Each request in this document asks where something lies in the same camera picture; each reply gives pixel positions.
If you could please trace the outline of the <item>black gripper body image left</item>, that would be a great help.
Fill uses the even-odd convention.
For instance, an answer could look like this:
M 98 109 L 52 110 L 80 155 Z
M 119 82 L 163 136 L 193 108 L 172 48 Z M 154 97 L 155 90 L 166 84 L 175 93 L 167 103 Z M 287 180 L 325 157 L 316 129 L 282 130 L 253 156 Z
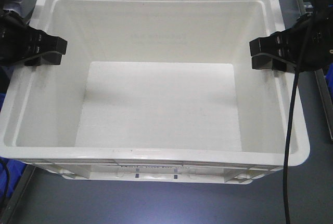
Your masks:
M 1 10 L 1 65 L 41 65 L 42 31 L 14 11 Z

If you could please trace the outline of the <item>image-left gripper finger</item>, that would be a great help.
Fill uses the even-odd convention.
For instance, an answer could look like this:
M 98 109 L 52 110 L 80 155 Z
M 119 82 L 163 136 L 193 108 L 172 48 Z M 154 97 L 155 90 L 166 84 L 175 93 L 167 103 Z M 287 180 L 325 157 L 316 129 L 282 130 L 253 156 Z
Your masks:
M 25 61 L 25 66 L 60 65 L 62 54 L 50 53 Z
M 59 37 L 39 31 L 39 48 L 40 52 L 66 54 L 68 42 Z

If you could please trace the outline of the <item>image-right gripper finger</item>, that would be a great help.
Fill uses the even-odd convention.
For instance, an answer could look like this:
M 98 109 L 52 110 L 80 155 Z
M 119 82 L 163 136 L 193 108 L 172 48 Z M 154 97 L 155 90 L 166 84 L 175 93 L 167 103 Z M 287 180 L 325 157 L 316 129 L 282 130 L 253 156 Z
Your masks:
M 263 53 L 272 54 L 277 43 L 273 36 L 258 37 L 249 42 L 249 48 L 252 57 Z
M 294 73 L 293 66 L 265 55 L 253 56 L 251 63 L 254 70 L 274 70 Z

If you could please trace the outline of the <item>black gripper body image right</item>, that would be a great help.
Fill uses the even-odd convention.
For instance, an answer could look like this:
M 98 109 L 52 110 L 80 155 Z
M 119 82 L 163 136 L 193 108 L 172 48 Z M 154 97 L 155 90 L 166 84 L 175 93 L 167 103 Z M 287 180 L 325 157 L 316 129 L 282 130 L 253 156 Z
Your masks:
M 312 16 L 292 28 L 273 34 L 277 60 L 301 71 L 315 71 L 332 63 L 332 11 L 325 17 Z

